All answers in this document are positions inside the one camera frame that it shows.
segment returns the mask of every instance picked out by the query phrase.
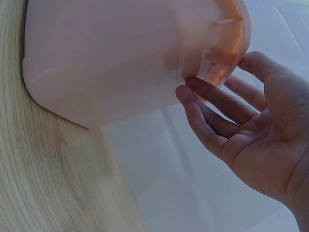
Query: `plastic container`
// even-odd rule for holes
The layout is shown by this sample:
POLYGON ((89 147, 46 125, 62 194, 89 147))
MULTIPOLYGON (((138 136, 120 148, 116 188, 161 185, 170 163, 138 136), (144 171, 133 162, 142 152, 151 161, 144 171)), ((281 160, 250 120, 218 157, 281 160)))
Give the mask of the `plastic container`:
POLYGON ((177 103, 213 85, 248 49, 243 0, 29 0, 24 80, 42 107, 87 128, 177 103))

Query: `hand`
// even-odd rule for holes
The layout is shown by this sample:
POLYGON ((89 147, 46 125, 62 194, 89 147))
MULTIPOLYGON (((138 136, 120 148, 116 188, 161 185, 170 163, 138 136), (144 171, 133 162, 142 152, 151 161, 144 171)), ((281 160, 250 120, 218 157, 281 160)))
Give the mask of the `hand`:
POLYGON ((299 208, 309 203, 309 84, 258 52, 247 54, 239 67, 263 82, 265 92, 236 77, 225 85, 256 110, 198 78, 188 79, 176 95, 210 152, 253 189, 299 208))

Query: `wooden table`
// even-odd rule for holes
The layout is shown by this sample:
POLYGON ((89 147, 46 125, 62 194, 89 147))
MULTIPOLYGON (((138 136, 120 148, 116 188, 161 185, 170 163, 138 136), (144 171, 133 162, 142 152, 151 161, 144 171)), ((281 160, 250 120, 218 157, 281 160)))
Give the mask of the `wooden table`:
POLYGON ((0 231, 147 231, 104 130, 65 121, 28 95, 25 6, 0 0, 0 231))

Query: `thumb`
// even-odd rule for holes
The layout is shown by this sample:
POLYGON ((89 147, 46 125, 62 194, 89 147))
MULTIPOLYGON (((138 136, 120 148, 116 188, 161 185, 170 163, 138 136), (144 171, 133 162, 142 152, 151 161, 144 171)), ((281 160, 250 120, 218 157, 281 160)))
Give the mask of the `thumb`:
POLYGON ((248 53, 239 67, 265 84, 265 98, 282 138, 309 134, 309 83, 259 52, 248 53))

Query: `white paper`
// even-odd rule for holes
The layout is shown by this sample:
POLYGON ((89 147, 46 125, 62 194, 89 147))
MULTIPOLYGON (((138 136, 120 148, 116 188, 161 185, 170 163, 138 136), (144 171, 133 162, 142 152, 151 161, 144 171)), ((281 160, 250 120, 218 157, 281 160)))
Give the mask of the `white paper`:
MULTIPOLYGON (((309 80, 309 1, 246 3, 253 25, 249 50, 264 52, 309 80)), ((240 69, 234 74, 263 88, 240 69)), ((247 187, 202 146, 182 106, 111 125, 108 131, 151 232, 298 231, 285 206, 247 187)))

